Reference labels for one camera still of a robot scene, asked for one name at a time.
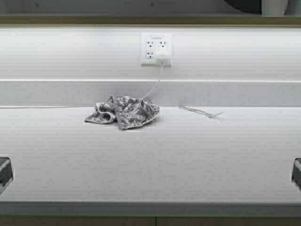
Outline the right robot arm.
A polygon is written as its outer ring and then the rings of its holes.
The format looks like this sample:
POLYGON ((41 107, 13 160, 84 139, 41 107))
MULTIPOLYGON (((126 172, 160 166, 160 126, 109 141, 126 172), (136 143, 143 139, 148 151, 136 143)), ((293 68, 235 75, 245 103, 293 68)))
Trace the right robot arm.
POLYGON ((300 190, 301 189, 301 159, 300 158, 296 158, 294 160, 291 180, 300 190))

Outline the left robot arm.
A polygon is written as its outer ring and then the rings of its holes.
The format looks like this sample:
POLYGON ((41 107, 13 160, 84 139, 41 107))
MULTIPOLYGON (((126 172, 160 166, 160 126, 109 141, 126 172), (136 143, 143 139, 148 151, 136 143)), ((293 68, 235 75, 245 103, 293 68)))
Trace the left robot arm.
POLYGON ((2 194, 8 185, 13 181, 13 169, 11 160, 7 157, 0 158, 0 194, 2 194))

